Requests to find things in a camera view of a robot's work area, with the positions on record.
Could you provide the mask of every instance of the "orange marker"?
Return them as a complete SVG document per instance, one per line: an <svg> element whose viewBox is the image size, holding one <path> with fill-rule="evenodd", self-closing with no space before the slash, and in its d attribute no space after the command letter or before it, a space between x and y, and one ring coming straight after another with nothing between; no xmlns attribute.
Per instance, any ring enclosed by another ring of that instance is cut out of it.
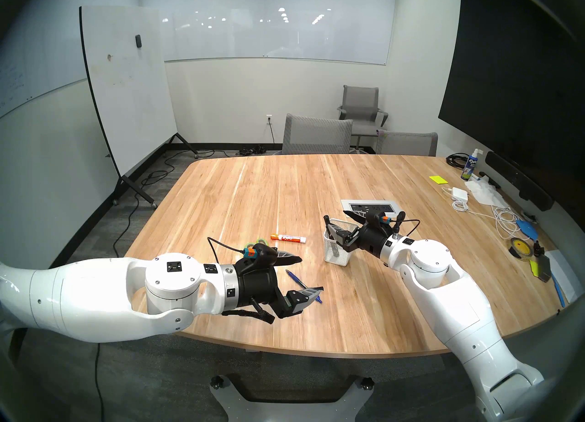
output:
<svg viewBox="0 0 585 422"><path fill-rule="evenodd" d="M289 235L270 235L271 239L277 239L279 241L290 241L290 242L306 242L304 236L289 236Z"/></svg>

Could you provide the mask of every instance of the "white mesh cup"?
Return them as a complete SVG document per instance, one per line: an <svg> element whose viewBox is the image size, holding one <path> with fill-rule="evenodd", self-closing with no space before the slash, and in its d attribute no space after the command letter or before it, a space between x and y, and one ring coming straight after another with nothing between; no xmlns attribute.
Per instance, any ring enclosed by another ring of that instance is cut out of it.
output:
<svg viewBox="0 0 585 422"><path fill-rule="evenodd" d="M353 231L356 227L359 227L353 222L342 221L341 219L330 219L330 221L332 224L348 231ZM334 265L346 266L353 254L353 252L344 251L334 239L329 239L326 231L323 232L323 246L325 247L325 261Z"/></svg>

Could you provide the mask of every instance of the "gray carpet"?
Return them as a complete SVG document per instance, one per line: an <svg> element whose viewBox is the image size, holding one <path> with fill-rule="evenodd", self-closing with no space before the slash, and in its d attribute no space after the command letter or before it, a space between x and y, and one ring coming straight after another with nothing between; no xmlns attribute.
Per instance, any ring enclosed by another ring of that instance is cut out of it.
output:
<svg viewBox="0 0 585 422"><path fill-rule="evenodd" d="M163 161L160 158L143 177L166 168ZM148 194L160 202L191 162L191 153L172 159L175 171L147 186ZM134 194L128 191L71 261L114 257L112 243L126 228L135 205ZM130 228L118 242L120 255L152 213L141 199ZM99 420L95 354L95 344L29 330L17 367L49 420ZM357 416L360 422L483 420L475 410L469 378L452 354L401 359L309 358L249 353L177 335L101 345L98 379L105 420L226 421L227 415L208 389L210 378L218 374L228 375L248 399L295 401L336 400L352 376L371 376L376 385Z"/></svg>

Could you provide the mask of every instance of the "chair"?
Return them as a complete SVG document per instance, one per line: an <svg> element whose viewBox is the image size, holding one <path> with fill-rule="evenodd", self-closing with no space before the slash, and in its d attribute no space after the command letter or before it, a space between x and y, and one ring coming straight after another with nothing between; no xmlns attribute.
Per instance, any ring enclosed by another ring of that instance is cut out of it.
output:
<svg viewBox="0 0 585 422"><path fill-rule="evenodd" d="M437 133L391 133L379 130L376 154L437 156Z"/></svg>
<svg viewBox="0 0 585 422"><path fill-rule="evenodd" d="M351 139L350 119L310 118L287 114L282 154L347 154Z"/></svg>
<svg viewBox="0 0 585 422"><path fill-rule="evenodd" d="M378 109L378 88L343 86L343 104L337 109L339 119L352 119L352 135L357 136L356 153L360 152L362 137L375 137L376 130L384 126L388 113ZM384 114L380 126L376 125L378 112Z"/></svg>

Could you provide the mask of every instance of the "spray bottle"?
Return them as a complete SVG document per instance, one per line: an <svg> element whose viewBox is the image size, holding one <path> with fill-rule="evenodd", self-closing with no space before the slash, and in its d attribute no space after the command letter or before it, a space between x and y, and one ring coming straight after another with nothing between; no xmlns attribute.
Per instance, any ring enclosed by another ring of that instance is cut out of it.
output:
<svg viewBox="0 0 585 422"><path fill-rule="evenodd" d="M477 164L477 154L478 153L480 155L483 155L483 151L476 148L476 150L473 152L473 154L471 156L469 156L469 159L467 160L467 163L465 164L465 167L463 168L463 173L461 174L462 180L469 181L469 177L473 173L473 169L475 168L475 165Z"/></svg>

